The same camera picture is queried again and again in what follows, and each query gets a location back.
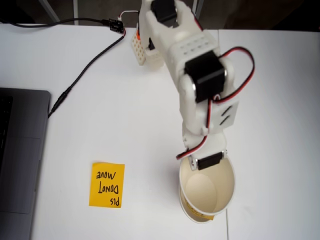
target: black cable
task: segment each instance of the black cable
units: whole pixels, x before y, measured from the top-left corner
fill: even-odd
[[[69,19],[65,19],[65,20],[61,20],[61,21],[57,21],[57,22],[52,22],[52,23],[48,23],[48,24],[40,24],[40,25],[23,25],[23,24],[10,22],[10,21],[7,21],[7,20],[0,18],[0,22],[3,24],[11,24],[13,26],[16,26],[19,28],[25,28],[25,29],[47,28],[47,27],[53,27],[53,26],[56,26],[59,24],[65,24],[65,23],[74,22],[74,21],[89,21],[89,22],[99,23],[104,26],[109,26],[109,20],[106,20],[106,19],[98,20],[98,19],[88,18],[88,17],[69,18]]]
[[[70,91],[72,90],[72,88],[77,84],[77,82],[80,80],[80,78],[83,76],[83,74],[88,70],[88,68],[98,59],[100,58],[103,54],[105,54],[109,49],[111,49],[112,47],[114,47],[117,43],[119,43],[122,39],[125,38],[125,35],[121,36],[117,41],[115,41],[114,43],[112,43],[110,46],[108,46],[105,50],[103,50],[102,52],[100,52],[97,56],[95,56],[86,66],[85,68],[82,70],[82,72],[80,73],[80,75],[76,78],[76,80],[74,80],[74,82],[59,96],[58,100],[55,102],[55,104],[53,105],[48,118],[50,118],[50,116],[58,109],[58,107],[64,102],[64,100],[67,98],[68,94],[70,93]]]

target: sticky note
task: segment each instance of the sticky note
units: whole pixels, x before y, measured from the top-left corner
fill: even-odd
[[[92,164],[89,206],[121,208],[124,176],[124,164]]]

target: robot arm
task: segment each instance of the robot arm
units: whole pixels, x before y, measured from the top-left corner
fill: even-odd
[[[152,67],[165,62],[179,93],[183,119],[182,139],[192,170],[218,164],[227,146],[224,129],[234,123],[239,100],[234,70],[225,57],[218,58],[218,42],[202,30],[195,16],[179,0],[142,0],[137,36],[145,59]]]

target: white paper cup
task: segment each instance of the white paper cup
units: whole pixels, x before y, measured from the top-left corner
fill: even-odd
[[[234,195],[235,174],[229,158],[203,170],[192,171],[184,158],[179,171],[180,203],[194,222],[204,224],[223,212]]]

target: gray laptop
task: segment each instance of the gray laptop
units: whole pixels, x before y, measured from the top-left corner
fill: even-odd
[[[28,240],[50,93],[0,88],[0,240]]]

